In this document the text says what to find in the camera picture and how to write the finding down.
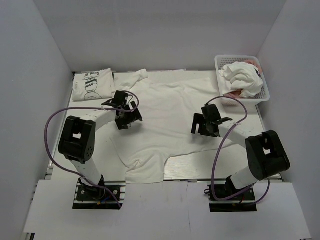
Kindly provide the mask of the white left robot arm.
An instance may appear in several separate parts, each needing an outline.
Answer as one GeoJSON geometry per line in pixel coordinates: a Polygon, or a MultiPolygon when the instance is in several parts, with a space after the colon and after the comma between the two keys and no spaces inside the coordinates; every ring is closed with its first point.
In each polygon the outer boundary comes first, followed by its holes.
{"type": "Polygon", "coordinates": [[[81,117],[67,117],[58,144],[59,153],[74,165],[81,181],[89,186],[88,193],[96,200],[106,193],[104,177],[93,160],[96,132],[109,123],[126,130],[130,124],[143,120],[135,101],[113,107],[100,108],[81,117]]]}

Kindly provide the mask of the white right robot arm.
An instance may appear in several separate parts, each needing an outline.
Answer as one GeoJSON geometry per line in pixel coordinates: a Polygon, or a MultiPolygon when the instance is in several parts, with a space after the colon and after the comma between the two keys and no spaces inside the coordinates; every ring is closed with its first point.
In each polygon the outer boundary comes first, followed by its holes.
{"type": "Polygon", "coordinates": [[[236,200],[254,184],[287,171],[291,164],[279,135],[274,130],[253,133],[229,117],[209,121],[203,114],[195,113],[191,133],[222,138],[214,158],[211,173],[211,195],[216,201],[236,200]],[[246,150],[248,166],[227,177],[222,195],[216,194],[215,169],[224,143],[229,140],[246,150]]]}

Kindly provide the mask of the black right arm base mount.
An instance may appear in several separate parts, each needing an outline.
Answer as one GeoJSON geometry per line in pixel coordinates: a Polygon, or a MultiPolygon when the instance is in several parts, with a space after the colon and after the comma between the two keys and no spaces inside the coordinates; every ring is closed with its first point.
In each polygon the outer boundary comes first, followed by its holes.
{"type": "Polygon", "coordinates": [[[256,212],[257,204],[253,186],[247,191],[245,188],[236,189],[231,178],[228,177],[224,184],[211,184],[204,190],[204,194],[209,200],[209,210],[211,213],[245,213],[256,212]]]}

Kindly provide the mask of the white t-shirt with red-black print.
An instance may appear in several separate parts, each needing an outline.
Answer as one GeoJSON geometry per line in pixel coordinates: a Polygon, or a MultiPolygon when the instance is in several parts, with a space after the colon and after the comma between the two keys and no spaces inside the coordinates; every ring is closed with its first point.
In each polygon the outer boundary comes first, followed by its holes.
{"type": "Polygon", "coordinates": [[[107,125],[110,142],[126,167],[126,183],[160,183],[169,158],[220,146],[219,137],[191,133],[194,114],[218,96],[208,77],[157,83],[151,76],[135,73],[124,81],[117,80],[116,89],[134,93],[142,115],[142,121],[128,129],[107,125]]]}

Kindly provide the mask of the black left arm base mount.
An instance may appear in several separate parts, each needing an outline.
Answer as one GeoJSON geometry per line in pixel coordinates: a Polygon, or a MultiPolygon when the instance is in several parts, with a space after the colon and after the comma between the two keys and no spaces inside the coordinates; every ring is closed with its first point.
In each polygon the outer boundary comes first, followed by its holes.
{"type": "Polygon", "coordinates": [[[79,178],[72,208],[74,210],[120,210],[125,200],[126,184],[124,182],[103,182],[103,180],[102,177],[98,185],[104,184],[104,187],[112,192],[120,205],[107,190],[89,185],[79,178]]]}

